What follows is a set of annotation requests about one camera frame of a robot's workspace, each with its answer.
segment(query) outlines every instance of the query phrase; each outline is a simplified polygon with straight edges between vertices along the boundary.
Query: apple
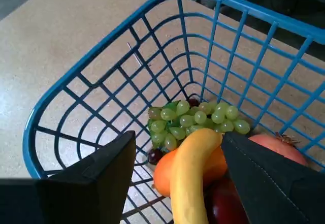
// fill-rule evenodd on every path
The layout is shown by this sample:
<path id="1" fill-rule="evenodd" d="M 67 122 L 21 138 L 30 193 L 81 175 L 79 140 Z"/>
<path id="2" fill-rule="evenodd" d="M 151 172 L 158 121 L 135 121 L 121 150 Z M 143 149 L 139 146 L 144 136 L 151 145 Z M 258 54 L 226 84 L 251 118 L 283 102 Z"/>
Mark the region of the apple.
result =
<path id="1" fill-rule="evenodd" d="M 223 179 L 205 197 L 209 224 L 249 224 L 235 185 Z"/>

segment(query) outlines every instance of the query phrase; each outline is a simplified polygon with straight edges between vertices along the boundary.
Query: yellow banana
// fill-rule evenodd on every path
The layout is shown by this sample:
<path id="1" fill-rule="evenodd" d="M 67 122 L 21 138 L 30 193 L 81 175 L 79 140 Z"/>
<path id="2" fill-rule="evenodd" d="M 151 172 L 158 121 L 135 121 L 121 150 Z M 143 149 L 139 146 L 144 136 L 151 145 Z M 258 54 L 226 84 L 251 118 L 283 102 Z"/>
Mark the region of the yellow banana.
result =
<path id="1" fill-rule="evenodd" d="M 208 224 L 203 198 L 203 168 L 222 135 L 211 129 L 190 134 L 177 149 L 171 172 L 171 203 L 175 224 Z"/>

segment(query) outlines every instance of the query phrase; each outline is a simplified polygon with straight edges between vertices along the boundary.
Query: orange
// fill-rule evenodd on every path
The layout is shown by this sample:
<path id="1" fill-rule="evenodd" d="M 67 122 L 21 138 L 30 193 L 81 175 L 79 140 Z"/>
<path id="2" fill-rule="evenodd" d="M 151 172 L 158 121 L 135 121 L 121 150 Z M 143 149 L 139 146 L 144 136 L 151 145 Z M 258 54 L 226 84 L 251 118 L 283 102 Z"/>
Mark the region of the orange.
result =
<path id="1" fill-rule="evenodd" d="M 158 162 L 153 174 L 154 187 L 165 197 L 170 197 L 170 175 L 176 153 L 177 149 L 165 154 Z M 221 147 L 218 147 L 212 152 L 205 163 L 203 186 L 207 187 L 213 181 L 220 179 L 226 171 L 227 164 Z"/>

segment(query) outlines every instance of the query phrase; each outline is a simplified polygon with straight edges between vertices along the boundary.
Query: blue plastic basket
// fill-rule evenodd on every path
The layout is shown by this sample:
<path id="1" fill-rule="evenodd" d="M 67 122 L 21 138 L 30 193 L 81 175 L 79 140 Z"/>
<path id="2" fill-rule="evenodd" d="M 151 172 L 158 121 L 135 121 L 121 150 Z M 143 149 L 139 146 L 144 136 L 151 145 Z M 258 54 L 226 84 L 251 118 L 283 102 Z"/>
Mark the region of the blue plastic basket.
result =
<path id="1" fill-rule="evenodd" d="M 151 26 L 150 21 L 147 18 L 147 13 L 156 6 L 159 6 L 160 3 L 164 3 L 166 1 L 174 1 L 178 6 L 178 13 L 166 17 L 156 26 Z M 122 24 L 114 29 L 109 35 L 103 38 L 102 41 L 100 41 L 93 49 L 91 49 L 62 78 L 60 78 L 36 104 L 34 110 L 30 115 L 24 132 L 23 154 L 27 169 L 31 176 L 34 178 L 46 178 L 49 175 L 55 174 L 61 169 L 67 167 L 67 164 L 64 163 L 62 155 L 60 154 L 61 140 L 68 140 L 75 143 L 76 146 L 73 148 L 73 150 L 77 153 L 78 160 L 82 157 L 85 157 L 85 155 L 82 155 L 81 152 L 81 148 L 83 146 L 91 147 L 94 150 L 97 150 L 98 148 L 102 147 L 100 140 L 107 130 L 113 132 L 115 135 L 120 134 L 130 129 L 130 126 L 133 123 L 136 123 L 139 126 L 139 129 L 136 131 L 138 144 L 137 156 L 144 156 L 146 154 L 148 146 L 150 146 L 150 138 L 146 123 L 141 121 L 140 117 L 141 115 L 146 114 L 147 108 L 152 106 L 157 98 L 161 97 L 164 98 L 166 102 L 180 97 L 188 99 L 192 96 L 197 97 L 202 101 L 210 100 L 211 98 L 208 98 L 208 96 L 206 96 L 207 93 L 214 95 L 218 101 L 225 100 L 237 106 L 240 109 L 241 113 L 251 120 L 253 127 L 261 126 L 271 133 L 279 131 L 282 134 L 287 132 L 287 130 L 291 130 L 292 132 L 297 133 L 297 135 L 300 135 L 305 142 L 305 144 L 300 147 L 299 150 L 305 154 L 312 162 L 317 164 L 320 167 L 320 170 L 325 168 L 325 164 L 321 162 L 321 160 L 308 153 L 308 150 L 315 146 L 317 146 L 317 149 L 320 151 L 323 151 L 325 149 L 325 146 L 322 144 L 322 140 L 325 136 L 323 122 L 324 118 L 317 118 L 314 115 L 310 115 L 306 111 L 310 105 L 317 103 L 317 105 L 320 105 L 318 108 L 320 109 L 319 113 L 321 115 L 325 101 L 322 95 L 325 88 L 325 83 L 323 79 L 321 79 L 316 88 L 311 91 L 311 89 L 308 89 L 305 86 L 299 85 L 295 81 L 290 80 L 290 76 L 295 71 L 297 66 L 303 66 L 305 69 L 313 71 L 319 76 L 324 76 L 325 69 L 321 66 L 315 65 L 312 62 L 304 60 L 303 55 L 312 42 L 317 42 L 322 45 L 325 44 L 325 31 L 267 10 L 260 6 L 251 4 L 244 0 L 216 0 L 216 2 L 217 5 L 214 11 L 214 16 L 209 16 L 207 14 L 199 12 L 185 12 L 183 9 L 184 0 L 149 0 L 132 15 L 130 15 L 129 18 L 127 18 Z M 219 10 L 222 5 L 237 9 L 242 13 L 238 27 L 230 26 L 220 20 Z M 248 15 L 270 23 L 270 29 L 265 40 L 252 36 L 249 33 L 245 32 L 244 23 Z M 187 25 L 185 25 L 186 21 L 190 18 L 198 17 L 203 21 L 211 21 L 212 25 L 209 31 L 209 37 L 202 34 L 191 33 L 187 30 Z M 172 37 L 167 42 L 162 44 L 157 35 L 159 29 L 169 22 L 175 20 L 179 21 L 180 23 L 180 35 Z M 142 22 L 146 27 L 146 32 L 143 37 L 139 37 L 136 28 L 134 28 L 135 24 L 138 21 Z M 235 37 L 232 43 L 232 47 L 228 48 L 225 45 L 215 41 L 215 33 L 219 28 L 224 28 L 234 34 Z M 290 54 L 287 51 L 281 50 L 271 44 L 273 35 L 279 28 L 286 29 L 291 33 L 295 33 L 301 37 L 304 37 L 305 40 L 303 42 L 303 45 L 300 47 L 296 54 Z M 114 65 L 108 69 L 108 71 L 105 71 L 105 73 L 100 78 L 96 79 L 95 81 L 89 79 L 84 73 L 87 67 L 90 66 L 91 62 L 97 58 L 97 56 L 99 56 L 102 52 L 105 52 L 111 44 L 113 44 L 121 37 L 121 35 L 124 35 L 126 32 L 131 34 L 135 40 L 134 46 L 131 47 L 130 50 L 126 52 L 126 54 L 123 54 L 120 60 L 115 61 Z M 207 54 L 190 50 L 190 46 L 188 44 L 188 39 L 190 38 L 206 41 Z M 249 57 L 246 57 L 245 55 L 238 52 L 240 38 L 245 38 L 254 44 L 258 44 L 261 47 L 260 51 L 256 51 L 258 54 L 256 60 L 252 60 Z M 157 46 L 157 51 L 145 59 L 144 56 L 146 54 L 143 54 L 141 52 L 141 49 L 148 39 L 151 39 Z M 166 52 L 166 47 L 176 41 L 183 42 L 184 51 L 169 59 Z M 224 65 L 218 60 L 213 60 L 212 53 L 213 49 L 216 47 L 228 54 L 229 58 L 227 60 L 227 64 Z M 288 67 L 285 71 L 283 71 L 281 75 L 272 71 L 272 69 L 263 66 L 263 57 L 268 51 L 272 51 L 273 53 L 285 57 L 289 60 Z M 153 71 L 151 65 L 155 66 L 155 58 L 158 55 L 162 55 L 163 57 L 164 61 L 159 63 L 159 66 L 163 66 L 160 67 L 159 71 Z M 193 56 L 199 57 L 204 61 L 203 67 L 196 66 L 195 62 L 192 61 Z M 139 65 L 135 62 L 135 57 L 138 59 Z M 181 58 L 184 58 L 186 67 L 181 71 L 176 71 L 174 64 L 176 64 L 177 61 Z M 232 64 L 235 58 L 241 59 L 243 66 L 244 64 L 245 66 L 249 64 L 252 67 L 251 72 L 247 77 L 240 74 L 240 72 L 236 72 L 232 69 Z M 133 59 L 134 62 L 133 65 L 131 65 L 131 70 L 133 70 L 133 73 L 131 75 L 128 74 L 128 72 L 125 70 L 125 63 L 130 59 Z M 221 69 L 223 71 L 223 77 L 211 75 L 209 71 L 212 66 Z M 147 81 L 142 87 L 139 88 L 138 85 L 134 83 L 134 80 L 137 77 L 141 76 L 141 73 L 143 71 L 146 71 L 146 74 L 150 77 L 150 81 Z M 162 83 L 159 80 L 159 76 L 165 71 L 169 71 L 171 77 L 170 80 Z M 268 77 L 272 77 L 278 81 L 277 85 L 272 89 L 272 91 L 269 91 L 268 88 L 263 87 L 261 84 L 259 84 L 258 81 L 254 80 L 260 71 L 262 71 L 264 74 L 267 74 Z M 124 82 L 121 82 L 121 84 L 113 91 L 109 88 L 109 86 L 107 86 L 106 81 L 109 81 L 116 72 L 119 73 Z M 181 81 L 181 77 L 184 74 L 187 75 L 187 81 Z M 196 79 L 196 74 L 202 75 L 200 81 Z M 230 76 L 236 77 L 244 83 L 241 91 L 237 88 L 233 88 L 228 84 Z M 75 80 L 78 80 L 85 87 L 85 90 L 82 93 L 78 94 L 76 91 L 71 89 L 71 83 L 73 83 Z M 214 83 L 213 88 L 208 86 L 208 81 L 212 81 Z M 149 98 L 146 95 L 146 89 L 152 84 L 155 84 L 157 90 L 156 94 L 154 94 L 152 98 Z M 175 86 L 177 93 L 169 93 L 169 88 L 171 85 Z M 193 89 L 192 91 L 189 91 L 191 85 L 195 85 L 196 88 L 198 87 L 198 90 Z M 291 101 L 286 101 L 285 99 L 282 99 L 281 96 L 279 96 L 279 92 L 281 92 L 282 88 L 287 85 L 289 85 L 290 88 L 298 90 L 305 96 L 306 100 L 304 100 L 300 106 L 297 107 L 293 105 Z M 129 99 L 129 101 L 124 102 L 120 100 L 119 93 L 126 87 L 132 88 L 133 92 L 135 92 L 135 95 L 132 95 L 132 98 Z M 262 104 L 255 102 L 254 99 L 248 96 L 249 90 L 252 87 L 257 92 L 263 93 L 265 96 L 266 99 Z M 96 94 L 94 92 L 97 89 L 101 89 L 101 92 L 106 95 L 106 98 L 100 105 L 94 107 L 90 105 L 88 102 L 89 100 L 86 98 L 88 98 L 88 96 L 91 94 Z M 225 96 L 226 90 L 227 92 L 231 92 L 237 96 L 238 99 L 236 103 L 233 100 L 229 100 L 229 98 Z M 51 104 L 57 103 L 57 106 L 54 107 L 54 110 L 57 109 L 59 111 L 59 102 L 56 102 L 55 100 L 58 95 L 62 93 L 69 96 L 70 100 L 72 100 L 71 104 L 66 110 L 63 111 L 62 115 L 59 115 L 59 120 L 55 127 L 51 128 L 43 126 L 41 123 L 42 118 Z M 138 98 L 141 98 L 141 101 L 144 102 L 144 107 L 140 111 L 134 112 L 132 109 L 130 109 L 130 105 L 135 103 Z M 101 111 L 110 102 L 117 104 L 120 110 L 114 112 L 115 115 L 112 118 L 108 119 L 102 115 Z M 254 113 L 250 113 L 249 110 L 244 110 L 243 105 L 247 102 L 249 102 L 252 106 L 258 108 L 259 113 L 254 115 Z M 273 102 L 280 103 L 282 106 L 290 108 L 292 112 L 291 115 L 289 115 L 287 118 L 282 118 L 281 115 L 276 114 L 271 110 L 271 105 Z M 86 116 L 84 122 L 81 124 L 78 133 L 74 136 L 63 132 L 62 127 L 64 126 L 66 119 L 77 107 L 82 107 L 88 112 L 88 115 Z M 127 115 L 131 121 L 128 122 L 127 125 L 119 127 L 116 126 L 114 122 L 121 115 Z M 272 117 L 276 122 L 280 123 L 281 128 L 278 128 L 278 130 L 276 130 L 272 127 L 272 125 L 266 125 L 263 123 L 262 120 L 264 116 Z M 316 133 L 314 132 L 313 134 L 309 134 L 303 129 L 296 127 L 295 121 L 300 117 L 304 117 L 304 119 L 309 120 L 311 123 L 319 127 L 320 130 L 316 131 Z M 94 118 L 101 121 L 103 126 L 102 128 L 95 127 L 96 138 L 94 140 L 87 140 L 83 137 L 83 133 Z M 57 161 L 56 163 L 50 162 L 49 166 L 47 164 L 47 166 L 44 167 L 44 161 L 42 162 L 42 159 L 49 161 L 49 158 L 47 156 L 41 156 L 42 150 L 45 150 L 45 146 L 40 146 L 40 149 L 37 150 L 38 146 L 36 144 L 36 137 L 38 133 L 41 133 L 43 136 L 50 136 L 50 150 L 54 151 L 55 160 Z M 140 139 L 140 137 L 143 135 L 147 136 L 145 142 Z M 132 187 L 136 189 L 139 196 L 143 199 L 143 202 L 136 203 L 132 196 L 129 195 L 127 201 L 129 201 L 131 204 L 131 209 L 133 208 L 133 210 L 126 210 L 123 214 L 123 220 L 126 223 L 129 223 L 130 218 L 133 215 L 137 214 L 144 221 L 150 223 L 150 218 L 145 213 L 145 209 L 150 208 L 150 210 L 153 211 L 154 215 L 157 218 L 161 219 L 163 223 L 168 223 L 171 221 L 170 206 L 165 200 L 163 200 L 163 197 L 161 197 L 155 190 L 151 189 L 151 173 L 145 166 L 147 163 L 145 161 L 145 157 L 143 157 L 142 160 L 141 159 L 141 157 L 137 157 Z M 147 190 L 153 194 L 153 197 L 148 197 L 143 194 L 143 189 L 141 186 L 147 188 Z M 159 210 L 160 207 L 165 208 L 169 216 L 163 216 L 162 212 Z"/>

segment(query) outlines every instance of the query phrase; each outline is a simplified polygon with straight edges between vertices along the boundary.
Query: grape bunch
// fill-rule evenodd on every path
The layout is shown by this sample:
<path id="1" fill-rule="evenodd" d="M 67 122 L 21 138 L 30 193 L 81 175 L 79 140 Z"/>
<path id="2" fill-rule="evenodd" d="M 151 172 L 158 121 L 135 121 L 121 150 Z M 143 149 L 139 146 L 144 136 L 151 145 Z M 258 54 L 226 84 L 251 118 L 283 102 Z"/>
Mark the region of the grape bunch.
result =
<path id="1" fill-rule="evenodd" d="M 238 117 L 238 109 L 226 102 L 201 102 L 196 99 L 174 101 L 148 110 L 148 127 L 153 149 L 176 149 L 196 130 L 209 128 L 225 133 L 246 134 L 250 125 Z"/>

